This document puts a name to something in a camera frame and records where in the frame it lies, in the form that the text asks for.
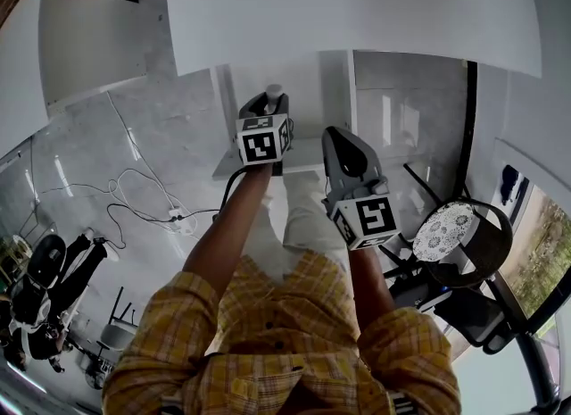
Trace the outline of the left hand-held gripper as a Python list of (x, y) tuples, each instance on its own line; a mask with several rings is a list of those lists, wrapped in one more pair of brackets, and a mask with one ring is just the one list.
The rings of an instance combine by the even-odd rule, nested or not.
[(281, 162), (290, 148), (289, 96), (279, 97), (278, 113), (266, 114), (267, 105), (268, 98), (257, 95), (239, 112), (236, 135), (244, 166)]

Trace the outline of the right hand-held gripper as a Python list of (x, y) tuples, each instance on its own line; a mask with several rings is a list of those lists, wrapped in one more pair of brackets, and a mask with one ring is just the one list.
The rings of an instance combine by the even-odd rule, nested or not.
[(376, 151), (346, 129), (321, 138), (329, 190), (322, 200), (350, 251), (379, 246), (398, 233), (395, 199)]

